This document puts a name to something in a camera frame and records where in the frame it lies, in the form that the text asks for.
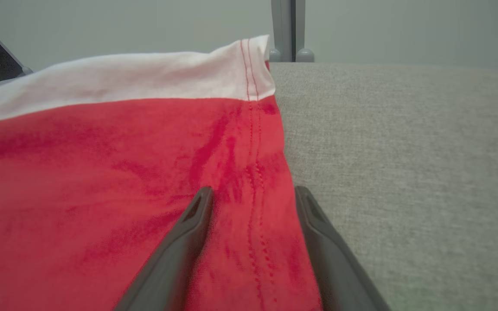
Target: gray upholstery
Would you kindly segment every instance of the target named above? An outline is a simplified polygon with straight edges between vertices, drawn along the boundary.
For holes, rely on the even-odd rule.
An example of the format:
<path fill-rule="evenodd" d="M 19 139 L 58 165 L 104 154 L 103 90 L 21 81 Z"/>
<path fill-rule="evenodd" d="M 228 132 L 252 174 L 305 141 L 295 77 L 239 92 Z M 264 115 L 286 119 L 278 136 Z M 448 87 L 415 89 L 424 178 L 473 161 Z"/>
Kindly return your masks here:
<path fill-rule="evenodd" d="M 395 310 L 498 310 L 498 71 L 272 63 L 295 184 Z"/>

